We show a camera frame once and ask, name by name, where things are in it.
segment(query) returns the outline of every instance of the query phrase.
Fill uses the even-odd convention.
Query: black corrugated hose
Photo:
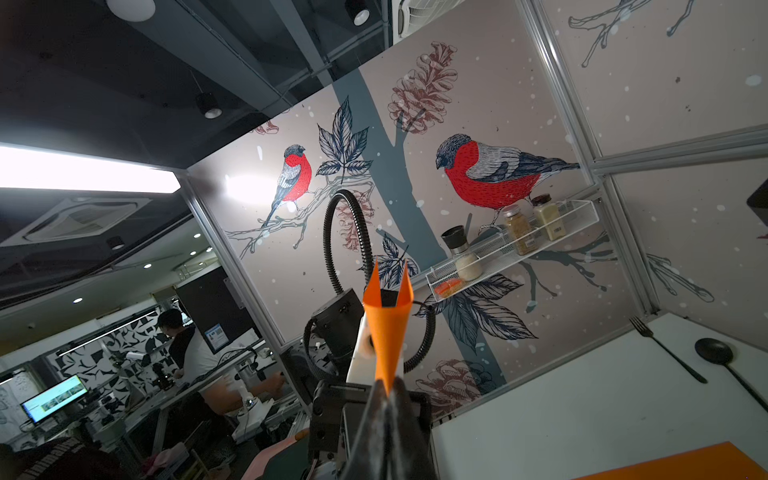
[[[331,229],[333,228],[333,214],[336,212],[336,205],[344,199],[349,205],[349,209],[352,211],[352,218],[355,223],[355,231],[357,232],[357,238],[360,245],[360,254],[362,255],[362,271],[366,275],[366,285],[371,280],[373,274],[373,255],[371,253],[371,240],[368,237],[368,228],[366,227],[366,218],[362,215],[362,208],[358,203],[355,195],[349,190],[338,190],[331,197],[328,207],[326,208],[326,218],[323,222],[323,255],[326,259],[326,269],[328,270],[328,277],[330,277],[333,290],[336,295],[344,293],[344,289],[339,282],[339,277],[336,275],[336,268],[333,266],[333,254],[331,253]],[[424,332],[424,339],[416,354],[412,356],[403,365],[405,372],[410,372],[424,359],[429,348],[432,346],[432,341],[435,338],[435,308],[432,305],[425,305],[421,302],[417,303],[427,311],[426,317],[426,330]],[[304,328],[304,352],[306,354],[307,363],[310,370],[317,379],[325,380],[339,380],[338,376],[334,376],[325,370],[315,365],[310,356],[310,336],[312,334],[314,322],[310,320]]]

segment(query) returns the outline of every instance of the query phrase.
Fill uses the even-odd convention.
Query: bird mural
[[[526,198],[539,182],[562,170],[579,168],[559,158],[539,157],[515,147],[493,147],[456,134],[442,142],[435,160],[465,202],[493,208]]]
[[[305,150],[306,148],[298,144],[286,148],[283,155],[285,157],[283,171],[277,178],[277,192],[275,199],[272,200],[272,210],[261,224],[262,228],[267,226],[280,205],[291,202],[293,209],[289,207],[289,210],[296,211],[296,200],[299,200],[299,197],[309,189],[312,180],[312,167],[306,159]]]

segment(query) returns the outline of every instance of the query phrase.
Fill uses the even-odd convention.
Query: wire spice rack
[[[546,227],[550,223],[538,226],[538,222],[531,220],[531,226],[534,229],[523,237],[518,239],[512,238],[507,229],[502,228],[501,231],[491,237],[471,245],[469,249],[475,252],[479,258],[463,268],[470,269],[474,265],[479,265],[483,272],[482,275],[472,281],[462,280],[458,276],[453,259],[448,259],[433,266],[427,272],[427,283],[432,294],[435,296],[435,301],[443,301],[456,293],[466,290],[470,286],[480,283],[526,258],[533,257],[536,253],[552,247],[557,242],[565,240],[599,221],[598,212],[594,208],[594,203],[590,200],[566,200],[559,202],[558,211],[560,212],[560,218],[550,223],[562,221],[566,234],[554,241],[549,240],[547,237]],[[518,254],[515,249],[515,243],[526,240],[531,235],[536,239],[536,250],[525,255]]]

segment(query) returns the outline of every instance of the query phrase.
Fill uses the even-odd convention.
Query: white dot
[[[756,87],[757,85],[763,83],[763,77],[760,77],[759,75],[750,75],[746,78],[744,83],[750,87]]]

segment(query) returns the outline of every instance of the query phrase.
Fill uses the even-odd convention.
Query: computer monitor
[[[22,403],[22,408],[34,423],[39,423],[61,407],[79,399],[86,392],[88,389],[75,375]]]

